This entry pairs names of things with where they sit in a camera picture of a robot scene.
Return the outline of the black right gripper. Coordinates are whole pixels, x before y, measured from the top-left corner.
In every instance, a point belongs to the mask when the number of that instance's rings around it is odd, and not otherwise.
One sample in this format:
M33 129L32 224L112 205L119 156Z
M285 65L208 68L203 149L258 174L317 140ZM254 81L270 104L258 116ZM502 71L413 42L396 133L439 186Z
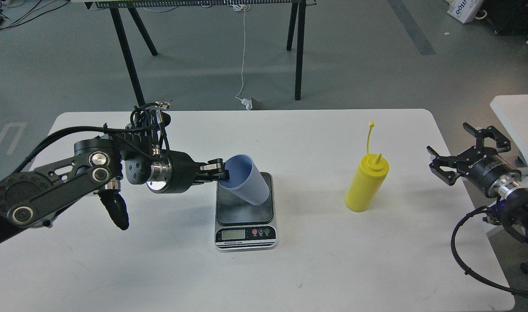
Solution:
M522 178L521 171L498 154L509 152L511 141L494 126L476 130L464 122L463 129L476 139L474 147L457 156L440 156L434 148L426 146L432 156L429 164L431 172L449 186L463 177L487 198L506 198ZM496 148L484 147L486 138L494 140Z

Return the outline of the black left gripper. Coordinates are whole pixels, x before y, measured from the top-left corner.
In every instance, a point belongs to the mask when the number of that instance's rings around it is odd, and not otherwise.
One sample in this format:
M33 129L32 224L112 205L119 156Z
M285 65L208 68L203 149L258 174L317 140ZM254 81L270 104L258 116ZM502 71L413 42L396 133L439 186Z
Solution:
M193 185L229 180L223 159L195 162L184 152L168 152L164 160L151 164L147 187L156 194L184 193Z

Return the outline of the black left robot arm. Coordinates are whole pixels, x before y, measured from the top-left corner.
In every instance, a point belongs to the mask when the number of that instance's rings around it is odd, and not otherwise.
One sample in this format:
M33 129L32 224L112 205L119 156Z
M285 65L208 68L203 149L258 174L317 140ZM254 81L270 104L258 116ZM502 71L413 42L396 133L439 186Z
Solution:
M195 162L172 151L166 133L171 117L167 102L135 107L124 129L78 126L47 136L0 181L0 243L29 228L51 227L53 221L81 198L95 194L121 230L129 227L121 180L146 185L151 192L184 193L193 185L228 180L224 160ZM79 132L100 132L74 144L74 155L24 171L25 166L56 141Z

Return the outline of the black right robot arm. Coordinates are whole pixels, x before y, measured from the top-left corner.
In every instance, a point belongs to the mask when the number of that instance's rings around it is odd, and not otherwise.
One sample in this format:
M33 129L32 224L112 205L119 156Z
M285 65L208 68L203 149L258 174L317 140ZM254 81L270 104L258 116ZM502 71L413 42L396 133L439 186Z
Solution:
M475 138L474 146L456 156L440 156L427 146L431 156L429 168L447 185L454 185L459 178L468 180L495 203L476 208L460 219L450 237L450 250L464 274L492 288L528 299L527 290L502 286L476 273L457 251L456 235L460 227L476 215L484 215L484 222L503 227L512 238L528 246L528 187L522 182L522 172L501 156L511 150L511 141L494 126L478 130L465 122L463 128ZM521 264L520 269L528 274L528 262Z

